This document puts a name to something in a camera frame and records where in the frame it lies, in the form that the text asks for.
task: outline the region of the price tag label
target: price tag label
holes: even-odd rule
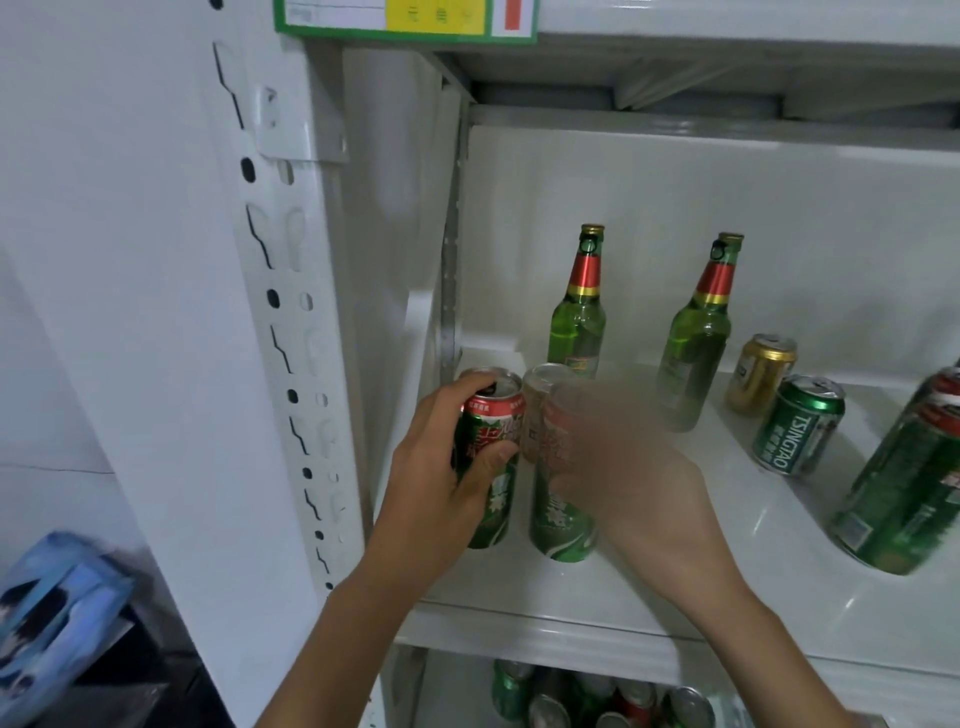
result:
[[[274,19],[292,36],[533,43],[538,1],[274,0]]]

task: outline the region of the gold beer can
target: gold beer can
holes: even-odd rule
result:
[[[727,388],[727,406],[748,417],[762,415],[797,361],[797,342],[758,333],[743,346]]]

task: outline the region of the white refrigerator wall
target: white refrigerator wall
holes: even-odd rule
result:
[[[191,647],[166,582],[0,243],[0,574],[53,530],[97,540],[143,576],[157,636]]]
[[[719,231],[746,235],[725,367],[754,333],[799,369],[916,379],[960,354],[960,155],[475,127],[464,345],[544,359],[581,223],[607,225],[603,355],[659,361]]]

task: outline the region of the yellow price label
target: yellow price label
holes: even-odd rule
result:
[[[387,30],[481,36],[487,0],[387,0]]]

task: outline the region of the green glass bottle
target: green glass bottle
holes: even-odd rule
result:
[[[580,247],[573,261],[566,295],[550,319],[550,348],[546,360],[565,364],[578,376],[597,375],[607,314],[600,305],[600,249],[602,225],[580,227]]]
[[[673,317],[657,372],[657,398],[666,425],[688,432],[700,419],[723,349],[730,338],[727,303],[743,235],[721,232],[690,303]]]

